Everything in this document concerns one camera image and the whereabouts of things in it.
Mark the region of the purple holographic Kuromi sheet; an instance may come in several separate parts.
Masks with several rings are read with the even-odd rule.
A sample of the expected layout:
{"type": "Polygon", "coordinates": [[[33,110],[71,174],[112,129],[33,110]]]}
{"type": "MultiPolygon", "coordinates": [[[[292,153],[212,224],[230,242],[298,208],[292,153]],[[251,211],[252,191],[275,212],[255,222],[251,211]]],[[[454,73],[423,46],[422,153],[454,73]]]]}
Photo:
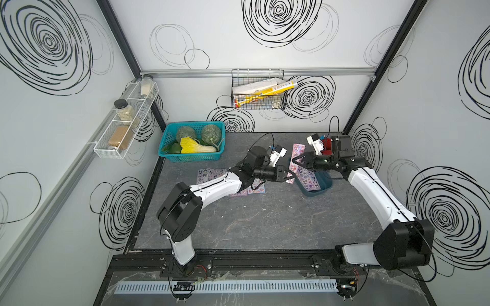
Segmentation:
{"type": "Polygon", "coordinates": [[[310,170],[298,168],[297,178],[306,191],[320,191],[322,189],[315,173],[310,170]]]}

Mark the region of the dark teal storage box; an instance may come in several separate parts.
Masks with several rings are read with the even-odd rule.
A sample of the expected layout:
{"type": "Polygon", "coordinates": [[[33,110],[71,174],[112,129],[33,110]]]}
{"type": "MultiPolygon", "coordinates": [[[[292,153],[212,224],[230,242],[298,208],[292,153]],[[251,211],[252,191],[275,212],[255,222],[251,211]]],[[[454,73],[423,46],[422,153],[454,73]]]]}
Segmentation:
{"type": "Polygon", "coordinates": [[[298,168],[296,175],[295,181],[300,191],[310,198],[326,193],[333,186],[333,180],[327,172],[312,172],[298,168]]]}

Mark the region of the purple Kuromi sticker sheet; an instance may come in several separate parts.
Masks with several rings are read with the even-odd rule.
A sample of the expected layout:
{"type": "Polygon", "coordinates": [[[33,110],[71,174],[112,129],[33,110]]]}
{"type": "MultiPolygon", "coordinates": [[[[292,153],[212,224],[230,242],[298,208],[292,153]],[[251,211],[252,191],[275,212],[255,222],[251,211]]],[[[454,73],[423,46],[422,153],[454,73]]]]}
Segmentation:
{"type": "Polygon", "coordinates": [[[212,168],[199,169],[197,172],[197,184],[208,182],[214,170],[212,168]]]}

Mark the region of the blue glitter sticker sheet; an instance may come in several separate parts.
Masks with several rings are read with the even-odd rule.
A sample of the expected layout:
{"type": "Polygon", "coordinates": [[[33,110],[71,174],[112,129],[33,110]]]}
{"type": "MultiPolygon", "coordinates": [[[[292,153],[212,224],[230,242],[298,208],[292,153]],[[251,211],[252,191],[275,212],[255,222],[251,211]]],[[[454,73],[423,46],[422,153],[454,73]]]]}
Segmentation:
{"type": "Polygon", "coordinates": [[[242,190],[238,193],[234,193],[234,194],[231,194],[229,195],[229,197],[236,197],[236,196],[247,196],[248,195],[248,190],[245,189],[245,190],[242,190]]]}

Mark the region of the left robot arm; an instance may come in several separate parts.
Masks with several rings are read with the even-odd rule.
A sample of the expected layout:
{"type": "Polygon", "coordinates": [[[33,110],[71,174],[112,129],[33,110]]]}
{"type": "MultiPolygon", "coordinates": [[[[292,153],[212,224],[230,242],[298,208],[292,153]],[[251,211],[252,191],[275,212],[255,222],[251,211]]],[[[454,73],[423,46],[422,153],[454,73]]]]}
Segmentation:
{"type": "Polygon", "coordinates": [[[264,182],[286,182],[296,177],[295,173],[278,161],[285,157],[287,150],[277,146],[267,149],[254,146],[236,166],[213,180],[187,185],[176,184],[166,197],[157,213],[160,234],[167,237],[174,259],[186,266],[195,257],[191,234],[195,230],[201,211],[210,204],[241,191],[247,191],[255,180],[264,182]]]}

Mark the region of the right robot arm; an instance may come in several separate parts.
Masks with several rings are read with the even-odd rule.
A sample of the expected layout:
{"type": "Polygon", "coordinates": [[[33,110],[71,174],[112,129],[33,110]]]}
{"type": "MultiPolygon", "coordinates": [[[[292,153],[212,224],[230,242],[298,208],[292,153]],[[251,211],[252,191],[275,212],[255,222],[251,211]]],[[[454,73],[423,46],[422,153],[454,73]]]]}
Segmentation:
{"type": "Polygon", "coordinates": [[[293,163],[312,172],[336,171],[361,194],[383,229],[374,242],[336,246],[343,264],[375,265],[385,270],[426,266],[433,256],[435,234],[430,221],[409,211],[378,178],[371,163],[356,156],[349,136],[330,141],[330,154],[324,154],[324,141],[311,135],[307,142],[313,151],[293,158],[293,163]]]}

